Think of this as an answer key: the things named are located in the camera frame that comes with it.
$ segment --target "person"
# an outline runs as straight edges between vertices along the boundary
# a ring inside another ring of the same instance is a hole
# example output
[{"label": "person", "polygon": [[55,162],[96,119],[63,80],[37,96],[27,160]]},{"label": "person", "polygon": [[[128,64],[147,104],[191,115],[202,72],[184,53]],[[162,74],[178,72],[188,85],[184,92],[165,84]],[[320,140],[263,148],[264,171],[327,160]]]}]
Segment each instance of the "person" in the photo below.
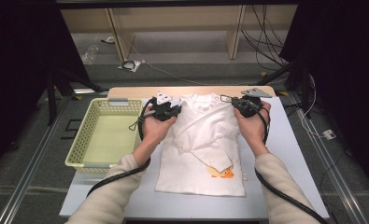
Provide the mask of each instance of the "person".
[{"label": "person", "polygon": [[[262,102],[260,113],[269,123],[271,105]],[[314,210],[300,187],[289,174],[284,163],[271,153],[263,143],[264,125],[259,116],[243,117],[234,108],[239,130],[250,146],[255,160],[255,169],[272,186],[290,195],[292,198]],[[159,121],[150,116],[143,124],[143,141],[131,154],[123,156],[117,166],[112,167],[106,178],[137,168],[148,160],[149,156],[164,140],[169,128],[176,122],[176,117]],[[100,189],[96,189],[68,219],[67,224],[74,223],[122,223],[123,209],[129,202],[132,193],[139,187],[144,172],[119,179]],[[263,186],[270,223],[318,223],[316,219],[295,207],[291,203],[277,197]]]}]

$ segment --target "black cable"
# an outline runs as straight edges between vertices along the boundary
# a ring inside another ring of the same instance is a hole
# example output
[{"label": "black cable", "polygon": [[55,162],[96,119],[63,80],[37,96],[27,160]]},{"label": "black cable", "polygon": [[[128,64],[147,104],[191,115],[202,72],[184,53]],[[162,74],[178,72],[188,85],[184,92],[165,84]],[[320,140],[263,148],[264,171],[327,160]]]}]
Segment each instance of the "black cable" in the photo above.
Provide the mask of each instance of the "black cable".
[{"label": "black cable", "polygon": [[[342,158],[342,156],[345,154],[345,151],[343,151],[342,153],[341,153],[341,155],[339,155],[339,157],[338,157],[338,159],[336,159],[335,160],[335,162],[334,162],[334,164],[332,164],[326,171],[324,171],[324,173],[323,173],[323,175],[321,176],[321,180],[320,180],[320,182],[319,182],[319,190],[320,190],[320,192],[322,193],[322,194],[324,194],[324,192],[323,192],[323,189],[322,189],[322,183],[323,183],[323,179],[324,179],[324,176],[333,168],[333,167],[335,167],[335,165],[341,160],[341,158]],[[336,219],[336,217],[334,216],[334,213],[330,210],[330,208],[329,208],[329,206],[327,205],[327,203],[329,204],[329,205],[332,205],[334,208],[336,208],[337,210],[339,210],[340,212],[342,212],[342,213],[344,213],[345,214],[345,216],[347,217],[347,220],[348,220],[348,223],[351,223],[351,220],[350,220],[350,218],[348,217],[348,214],[345,212],[345,211],[342,211],[340,208],[338,208],[337,206],[335,206],[334,204],[332,204],[332,203],[330,203],[330,202],[328,202],[327,200],[325,201],[324,199],[322,199],[323,200],[323,202],[324,202],[324,205],[328,208],[328,211],[329,211],[329,214],[331,214],[332,215],[332,217],[333,217],[333,219],[334,219],[334,221],[335,221],[335,223],[338,223],[338,220]]]},{"label": "black cable", "polygon": [[[147,109],[147,106],[149,105],[149,103],[151,102],[151,100],[148,100],[147,103],[143,106],[143,109],[141,111],[141,114],[140,114],[140,117],[137,119],[137,121],[132,124],[131,126],[129,126],[129,129],[134,131],[135,130],[135,126],[137,125],[138,126],[138,133],[139,133],[139,136],[140,136],[140,139],[143,140],[143,122],[144,122],[144,114],[146,112],[146,109]],[[97,184],[95,184],[91,190],[89,190],[88,194],[87,194],[87,197],[96,189],[99,189],[101,187],[103,187],[104,185],[106,184],[109,184],[111,182],[114,182],[116,180],[119,180],[119,179],[122,179],[126,176],[129,176],[129,175],[134,175],[134,174],[137,174],[139,172],[142,172],[144,170],[146,170],[148,167],[149,167],[149,164],[151,162],[151,158],[149,158],[146,163],[142,166],[139,166],[133,170],[130,170],[130,171],[127,171],[127,172],[124,172],[124,173],[121,173],[121,174],[118,174],[118,175],[113,175],[109,178],[106,178],[106,179],[103,179],[101,180],[100,182],[98,182]]]},{"label": "black cable", "polygon": [[89,190],[89,192],[88,192],[88,194],[87,194],[87,197],[88,197],[88,196],[89,196],[89,195],[90,195],[94,190],[99,189],[99,188],[103,187],[103,186],[104,186],[104,185],[106,185],[106,184],[109,184],[109,183],[114,182],[114,181],[116,181],[116,180],[118,180],[118,179],[122,179],[122,178],[124,178],[124,177],[126,177],[126,176],[134,175],[134,174],[137,174],[137,173],[139,173],[139,172],[142,172],[142,171],[146,170],[146,169],[147,169],[147,167],[149,167],[149,164],[150,164],[150,163],[151,163],[151,158],[149,158],[149,159],[146,161],[146,163],[145,163],[144,165],[139,166],[139,167],[137,167],[137,168],[135,168],[135,169],[133,169],[133,170],[131,170],[131,171],[127,171],[127,172],[121,173],[121,174],[119,174],[119,175],[113,175],[113,176],[111,176],[111,177],[109,177],[109,178],[106,178],[106,179],[104,179],[104,180],[102,180],[102,181],[98,182],[97,184],[95,184],[95,185],[91,188],[91,190]]},{"label": "black cable", "polygon": [[279,198],[291,203],[292,205],[298,207],[299,209],[303,210],[304,212],[306,212],[307,214],[309,214],[310,216],[312,216],[314,219],[316,219],[319,223],[326,223],[327,221],[324,220],[323,217],[321,217],[318,213],[316,213],[315,211],[313,211],[312,209],[310,209],[308,206],[304,205],[303,203],[298,202],[297,200],[293,199],[291,196],[283,193],[282,191],[276,189],[275,187],[273,187],[271,184],[269,184],[262,175],[260,175],[260,173],[257,171],[257,169],[254,169],[257,178],[260,180],[260,182],[272,193],[274,193],[276,196],[278,196]]},{"label": "black cable", "polygon": [[265,108],[260,108],[260,110],[258,110],[257,108],[255,108],[251,103],[248,103],[251,107],[251,109],[253,109],[257,115],[260,117],[260,119],[263,121],[263,127],[265,129],[264,134],[263,134],[263,143],[266,144],[266,140],[268,139],[268,134],[269,134],[269,126],[268,123],[266,122],[265,118],[263,117],[263,115],[260,113],[261,109],[264,109],[266,111],[266,113],[268,114],[268,119],[269,122],[271,122],[271,117],[269,116],[269,111]]},{"label": "black cable", "polygon": [[[267,9],[267,5],[263,5],[263,23],[261,23],[260,18],[259,18],[259,16],[258,16],[258,14],[257,14],[257,12],[256,12],[256,10],[255,10],[255,8],[254,8],[254,6],[252,6],[252,9],[253,9],[254,15],[256,16],[256,19],[257,19],[257,21],[258,21],[258,23],[259,23],[259,25],[260,25],[260,28],[261,28],[261,33],[260,33],[260,37],[259,37],[258,43],[260,43],[260,42],[261,42],[261,37],[264,35],[264,36],[265,36],[265,41],[266,41],[266,44],[267,44],[267,47],[268,47],[268,50],[269,50],[269,52],[270,52],[270,54],[271,54],[272,58],[274,58],[274,60],[272,60],[272,61],[273,61],[273,62],[275,62],[275,63],[277,63],[277,64],[279,64],[280,66],[283,66],[283,65],[284,65],[284,64],[286,64],[286,63],[285,63],[285,62],[283,62],[283,59],[278,55],[278,53],[277,53],[277,51],[276,51],[276,49],[275,49],[275,47],[274,47],[274,44],[272,43],[272,41],[271,41],[271,40],[270,40],[270,38],[268,37],[268,34],[267,34],[267,33],[266,33],[266,31],[265,31],[265,29],[266,29],[265,21],[268,21],[268,22],[269,22],[269,20],[266,18],[266,9]],[[274,36],[277,38],[277,41],[278,41],[279,43],[281,43],[280,39],[277,37],[277,34],[276,34],[276,33],[275,33],[275,31],[273,30],[272,25],[270,25],[270,26],[271,26],[272,33],[273,33],[273,34],[274,34]],[[274,53],[277,55],[277,57],[281,60],[281,63],[279,63],[279,62],[275,59],[275,56],[274,56],[274,54],[272,53],[272,51],[271,51],[271,49],[270,49],[270,46],[272,47],[272,49],[273,49]]]}]

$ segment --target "beige sleeve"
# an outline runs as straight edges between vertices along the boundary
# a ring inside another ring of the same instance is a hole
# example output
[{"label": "beige sleeve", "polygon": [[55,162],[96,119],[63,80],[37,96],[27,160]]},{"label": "beige sleeve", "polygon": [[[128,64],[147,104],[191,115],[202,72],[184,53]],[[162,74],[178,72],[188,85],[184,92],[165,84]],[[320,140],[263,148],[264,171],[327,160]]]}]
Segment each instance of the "beige sleeve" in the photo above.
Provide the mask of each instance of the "beige sleeve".
[{"label": "beige sleeve", "polygon": [[[300,187],[289,174],[285,164],[274,154],[262,154],[256,159],[255,168],[274,188],[315,210]],[[269,222],[274,223],[318,223],[316,219],[279,198],[263,186],[263,195],[268,209]]]},{"label": "beige sleeve", "polygon": [[[108,171],[106,178],[137,167],[133,155],[127,154],[121,158],[117,166]],[[66,223],[122,223],[123,209],[132,193],[139,187],[143,173],[124,177],[96,189]]]}]

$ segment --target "tray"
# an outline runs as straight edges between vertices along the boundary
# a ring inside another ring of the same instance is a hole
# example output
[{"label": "tray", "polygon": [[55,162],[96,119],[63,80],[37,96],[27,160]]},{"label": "tray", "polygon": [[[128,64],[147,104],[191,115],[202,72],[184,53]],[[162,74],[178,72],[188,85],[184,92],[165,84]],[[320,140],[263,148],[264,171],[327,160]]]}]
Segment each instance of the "tray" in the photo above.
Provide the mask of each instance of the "tray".
[{"label": "tray", "polygon": [[129,126],[137,121],[142,108],[141,99],[121,99],[119,105],[112,105],[107,98],[93,99],[65,165],[85,173],[107,172],[139,145],[138,130]]}]

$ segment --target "white surface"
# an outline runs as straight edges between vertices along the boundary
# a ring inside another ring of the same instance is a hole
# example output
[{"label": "white surface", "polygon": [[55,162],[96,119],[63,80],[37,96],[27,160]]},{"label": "white surface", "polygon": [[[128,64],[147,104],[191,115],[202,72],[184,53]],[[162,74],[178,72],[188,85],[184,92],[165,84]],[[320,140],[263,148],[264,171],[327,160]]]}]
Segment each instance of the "white surface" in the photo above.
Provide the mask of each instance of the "white surface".
[{"label": "white surface", "polygon": [[[264,98],[272,105],[271,126],[266,145],[280,157],[303,189],[306,197],[322,217],[328,217],[305,159],[295,139],[278,97]],[[267,219],[261,184],[254,174],[254,156],[242,136],[238,137],[246,197],[216,197],[156,192],[154,190],[161,160],[161,146],[151,156],[151,164],[125,208],[127,219]],[[76,173],[64,201],[60,216],[69,217],[85,199],[89,189],[102,177]]]}]

